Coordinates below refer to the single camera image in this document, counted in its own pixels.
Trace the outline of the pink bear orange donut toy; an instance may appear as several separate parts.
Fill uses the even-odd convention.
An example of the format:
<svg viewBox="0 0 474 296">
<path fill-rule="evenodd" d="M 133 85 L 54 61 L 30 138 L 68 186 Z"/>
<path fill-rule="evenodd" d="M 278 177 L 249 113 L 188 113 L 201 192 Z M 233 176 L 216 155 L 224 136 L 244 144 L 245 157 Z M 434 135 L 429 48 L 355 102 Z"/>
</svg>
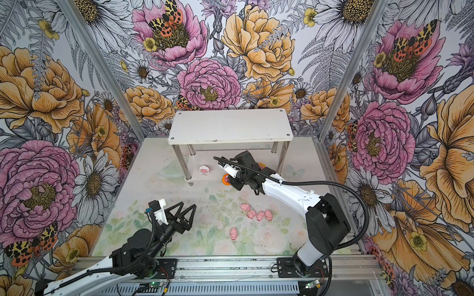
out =
<svg viewBox="0 0 474 296">
<path fill-rule="evenodd" d="M 222 182 L 223 182 L 224 185 L 229 186 L 230 185 L 230 175 L 229 174 L 223 175 Z"/>
</svg>

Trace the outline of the white hooded pink doll toy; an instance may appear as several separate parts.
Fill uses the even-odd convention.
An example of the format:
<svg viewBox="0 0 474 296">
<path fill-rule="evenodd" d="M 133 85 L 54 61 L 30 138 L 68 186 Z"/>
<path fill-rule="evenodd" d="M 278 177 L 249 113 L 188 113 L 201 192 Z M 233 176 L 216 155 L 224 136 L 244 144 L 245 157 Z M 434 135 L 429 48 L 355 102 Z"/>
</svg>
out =
<svg viewBox="0 0 474 296">
<path fill-rule="evenodd" d="M 211 169 L 207 165 L 201 165 L 199 167 L 199 172 L 203 174 L 204 176 L 207 176 L 210 174 Z"/>
</svg>

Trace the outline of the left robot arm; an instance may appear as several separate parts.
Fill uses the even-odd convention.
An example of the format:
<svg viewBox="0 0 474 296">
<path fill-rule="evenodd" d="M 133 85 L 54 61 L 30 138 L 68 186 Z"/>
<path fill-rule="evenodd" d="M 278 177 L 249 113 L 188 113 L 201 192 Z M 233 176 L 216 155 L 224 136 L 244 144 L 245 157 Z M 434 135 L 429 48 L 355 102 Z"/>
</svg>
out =
<svg viewBox="0 0 474 296">
<path fill-rule="evenodd" d="M 196 205 L 188 208 L 183 202 L 166 207 L 165 200 L 152 201 L 144 211 L 151 229 L 142 228 L 127 239 L 121 248 L 98 263 L 61 280 L 41 280 L 36 284 L 36 296 L 92 296 L 128 279 L 149 279 L 171 273 L 161 266 L 161 258 L 175 234 L 183 234 L 193 226 Z"/>
</svg>

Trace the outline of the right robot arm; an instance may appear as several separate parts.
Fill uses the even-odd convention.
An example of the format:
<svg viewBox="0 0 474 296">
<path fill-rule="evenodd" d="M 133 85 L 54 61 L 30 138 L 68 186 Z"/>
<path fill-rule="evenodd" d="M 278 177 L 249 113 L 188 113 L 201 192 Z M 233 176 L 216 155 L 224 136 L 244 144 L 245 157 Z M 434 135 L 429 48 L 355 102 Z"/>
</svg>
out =
<svg viewBox="0 0 474 296">
<path fill-rule="evenodd" d="M 306 219 L 308 239 L 293 256 L 298 275 L 306 276 L 318 260 L 329 257 L 349 234 L 348 219 L 334 195 L 306 191 L 275 170 L 261 168 L 248 150 L 230 160 L 223 158 L 218 165 L 229 174 L 228 182 L 236 190 L 249 186 L 256 195 L 273 197 Z"/>
</svg>

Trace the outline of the white two-tier shelf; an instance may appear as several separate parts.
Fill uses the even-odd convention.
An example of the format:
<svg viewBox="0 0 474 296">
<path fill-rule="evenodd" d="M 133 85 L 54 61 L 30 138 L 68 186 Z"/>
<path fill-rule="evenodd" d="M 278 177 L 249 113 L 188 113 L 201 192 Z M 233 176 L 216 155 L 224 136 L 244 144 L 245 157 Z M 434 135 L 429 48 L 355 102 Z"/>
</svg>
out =
<svg viewBox="0 0 474 296">
<path fill-rule="evenodd" d="M 293 133 L 285 109 L 181 111 L 168 143 L 190 184 L 220 181 L 224 171 L 214 157 L 231 159 L 248 149 L 254 159 L 281 173 Z M 207 165 L 211 172 L 199 172 Z"/>
</svg>

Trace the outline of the pink pig toy upper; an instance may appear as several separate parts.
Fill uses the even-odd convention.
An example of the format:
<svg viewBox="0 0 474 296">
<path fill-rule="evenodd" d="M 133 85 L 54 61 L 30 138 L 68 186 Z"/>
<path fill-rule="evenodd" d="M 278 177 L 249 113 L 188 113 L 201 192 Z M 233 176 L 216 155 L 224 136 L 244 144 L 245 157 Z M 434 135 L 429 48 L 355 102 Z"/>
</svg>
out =
<svg viewBox="0 0 474 296">
<path fill-rule="evenodd" d="M 240 208 L 246 212 L 249 212 L 251 210 L 251 206 L 248 203 L 244 203 L 244 204 L 242 203 L 240 205 Z"/>
</svg>

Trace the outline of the pink pig toy left pair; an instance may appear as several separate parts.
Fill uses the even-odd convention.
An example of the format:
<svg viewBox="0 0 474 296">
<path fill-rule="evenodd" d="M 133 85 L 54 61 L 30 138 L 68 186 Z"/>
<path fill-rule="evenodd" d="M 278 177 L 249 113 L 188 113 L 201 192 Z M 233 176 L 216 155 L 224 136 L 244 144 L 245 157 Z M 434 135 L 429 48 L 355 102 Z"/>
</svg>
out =
<svg viewBox="0 0 474 296">
<path fill-rule="evenodd" d="M 254 217 L 256 216 L 256 212 L 254 210 L 250 210 L 248 213 L 247 213 L 247 217 L 249 219 L 253 219 Z"/>
</svg>

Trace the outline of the pink pig toy right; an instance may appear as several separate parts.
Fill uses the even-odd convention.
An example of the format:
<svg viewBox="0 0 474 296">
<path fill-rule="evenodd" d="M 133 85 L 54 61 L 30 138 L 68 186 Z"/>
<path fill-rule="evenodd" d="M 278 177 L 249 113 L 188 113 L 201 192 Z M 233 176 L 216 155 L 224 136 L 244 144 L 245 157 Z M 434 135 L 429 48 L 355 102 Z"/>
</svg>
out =
<svg viewBox="0 0 474 296">
<path fill-rule="evenodd" d="M 265 215 L 265 218 L 266 218 L 266 220 L 267 220 L 268 222 L 271 222 L 271 221 L 273 220 L 273 218 L 274 218 L 274 217 L 273 217 L 273 214 L 272 214 L 272 212 L 271 212 L 270 210 L 266 210 L 266 211 L 264 212 L 264 215 Z"/>
</svg>

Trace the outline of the pink pig toy front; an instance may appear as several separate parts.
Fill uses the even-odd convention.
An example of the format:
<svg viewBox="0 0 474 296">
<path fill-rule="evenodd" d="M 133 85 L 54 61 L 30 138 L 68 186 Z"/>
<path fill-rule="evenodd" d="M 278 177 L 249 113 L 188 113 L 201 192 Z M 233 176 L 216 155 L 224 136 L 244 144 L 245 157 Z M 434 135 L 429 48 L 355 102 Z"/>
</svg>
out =
<svg viewBox="0 0 474 296">
<path fill-rule="evenodd" d="M 238 238 L 238 230 L 236 228 L 232 228 L 230 230 L 230 239 L 235 241 Z"/>
</svg>

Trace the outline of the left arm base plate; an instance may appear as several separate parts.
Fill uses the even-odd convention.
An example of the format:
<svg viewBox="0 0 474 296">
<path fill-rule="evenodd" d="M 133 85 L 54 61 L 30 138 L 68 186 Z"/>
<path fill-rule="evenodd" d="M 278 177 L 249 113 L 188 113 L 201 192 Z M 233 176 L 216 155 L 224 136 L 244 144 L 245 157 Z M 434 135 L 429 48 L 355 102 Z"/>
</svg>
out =
<svg viewBox="0 0 474 296">
<path fill-rule="evenodd" d="M 177 259 L 156 259 L 156 266 L 152 269 L 149 279 L 172 280 L 177 271 Z"/>
</svg>

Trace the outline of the aluminium front rail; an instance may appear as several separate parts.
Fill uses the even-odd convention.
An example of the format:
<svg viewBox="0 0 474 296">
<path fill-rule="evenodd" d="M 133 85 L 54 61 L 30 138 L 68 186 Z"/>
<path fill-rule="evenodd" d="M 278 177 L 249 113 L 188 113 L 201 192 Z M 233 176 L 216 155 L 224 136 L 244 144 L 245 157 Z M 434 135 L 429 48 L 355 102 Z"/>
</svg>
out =
<svg viewBox="0 0 474 296">
<path fill-rule="evenodd" d="M 333 255 L 328 265 L 328 277 L 279 278 L 276 256 L 258 257 L 164 257 L 177 259 L 177 271 L 171 281 L 219 282 L 219 281 L 322 281 L 333 280 L 381 280 L 382 270 L 373 255 Z M 96 264 L 93 258 L 83 263 Z M 162 279 L 128 279 L 126 281 L 153 282 Z"/>
</svg>

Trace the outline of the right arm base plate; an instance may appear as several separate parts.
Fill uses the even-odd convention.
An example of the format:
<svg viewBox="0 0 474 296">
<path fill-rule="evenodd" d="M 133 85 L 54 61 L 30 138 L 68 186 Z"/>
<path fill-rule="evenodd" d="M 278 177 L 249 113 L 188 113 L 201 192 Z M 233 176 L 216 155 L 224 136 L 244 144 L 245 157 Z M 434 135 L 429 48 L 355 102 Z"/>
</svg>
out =
<svg viewBox="0 0 474 296">
<path fill-rule="evenodd" d="M 279 278 L 327 278 L 328 265 L 322 260 L 317 260 L 312 266 L 306 266 L 293 257 L 278 257 L 276 259 L 276 272 Z"/>
</svg>

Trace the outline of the right aluminium corner post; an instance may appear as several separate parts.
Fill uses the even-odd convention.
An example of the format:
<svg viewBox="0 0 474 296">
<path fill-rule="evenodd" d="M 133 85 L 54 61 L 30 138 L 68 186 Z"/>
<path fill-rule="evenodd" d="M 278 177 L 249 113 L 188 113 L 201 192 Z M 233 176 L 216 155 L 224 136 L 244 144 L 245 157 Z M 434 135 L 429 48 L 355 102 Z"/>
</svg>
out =
<svg viewBox="0 0 474 296">
<path fill-rule="evenodd" d="M 351 56 L 351 59 L 349 60 L 349 64 L 347 65 L 341 82 L 337 87 L 333 103 L 330 106 L 325 119 L 323 120 L 322 128 L 320 129 L 318 134 L 318 140 L 320 142 L 324 140 L 329 131 L 329 128 L 332 126 L 332 123 L 337 115 L 338 109 L 341 107 L 344 101 L 344 97 L 347 93 L 351 80 L 357 71 L 360 60 L 365 54 L 365 51 L 367 50 L 369 43 L 372 40 L 372 37 L 377 31 L 377 27 L 383 18 L 388 3 L 389 1 L 385 0 L 374 2 L 372 10 L 367 19 L 367 23 L 363 28 L 361 37 L 355 44 L 353 54 Z"/>
</svg>

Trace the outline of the aluminium corner post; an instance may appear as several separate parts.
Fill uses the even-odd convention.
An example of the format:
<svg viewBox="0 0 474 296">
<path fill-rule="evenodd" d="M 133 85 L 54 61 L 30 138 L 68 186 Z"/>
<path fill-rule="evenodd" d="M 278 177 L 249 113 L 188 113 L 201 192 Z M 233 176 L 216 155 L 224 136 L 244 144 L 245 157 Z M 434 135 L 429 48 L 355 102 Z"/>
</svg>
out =
<svg viewBox="0 0 474 296">
<path fill-rule="evenodd" d="M 86 22 L 76 7 L 74 1 L 59 1 L 58 3 L 61 11 L 64 13 L 66 19 L 69 21 L 73 31 L 78 35 L 79 40 L 84 44 L 88 50 L 88 54 L 97 67 L 101 78 L 104 79 L 109 91 L 120 106 L 125 118 L 128 120 L 132 130 L 136 134 L 138 141 L 142 143 L 146 138 L 146 133 L 138 121 L 136 115 L 133 113 L 128 101 L 126 100 L 122 89 L 116 80 L 114 74 L 106 59 L 101 53 L 100 47 L 95 42 L 93 34 L 87 27 Z"/>
<path fill-rule="evenodd" d="M 351 59 L 349 60 L 349 64 L 347 65 L 341 82 L 337 87 L 333 103 L 330 106 L 325 119 L 323 120 L 322 128 L 320 129 L 318 134 L 318 140 L 320 142 L 324 140 L 329 131 L 329 128 L 332 126 L 332 123 L 337 115 L 338 109 L 341 107 L 344 101 L 344 97 L 347 93 L 351 80 L 357 71 L 360 60 L 365 54 L 365 51 L 367 50 L 369 43 L 372 40 L 372 37 L 377 31 L 377 27 L 383 18 L 388 3 L 389 1 L 385 0 L 374 2 L 372 10 L 367 19 L 367 23 L 363 28 L 361 37 L 355 44 L 353 54 L 351 56 Z"/>
</svg>

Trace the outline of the left aluminium corner post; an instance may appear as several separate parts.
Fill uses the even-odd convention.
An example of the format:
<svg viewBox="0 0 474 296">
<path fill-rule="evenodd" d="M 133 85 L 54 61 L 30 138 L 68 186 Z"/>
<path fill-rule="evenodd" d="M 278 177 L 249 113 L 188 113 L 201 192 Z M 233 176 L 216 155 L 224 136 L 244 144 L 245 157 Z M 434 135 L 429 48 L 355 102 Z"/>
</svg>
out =
<svg viewBox="0 0 474 296">
<path fill-rule="evenodd" d="M 122 89 L 116 80 L 114 74 L 106 59 L 101 53 L 100 47 L 95 42 L 93 34 L 87 27 L 86 22 L 76 7 L 74 1 L 59 1 L 58 3 L 61 11 L 64 13 L 66 19 L 69 21 L 73 31 L 78 35 L 79 40 L 84 44 L 88 50 L 88 54 L 97 67 L 101 78 L 104 79 L 109 91 L 120 106 L 125 118 L 128 120 L 132 130 L 136 134 L 138 141 L 142 143 L 146 138 L 146 133 L 138 121 L 136 115 L 133 113 L 128 101 L 126 100 Z"/>
</svg>

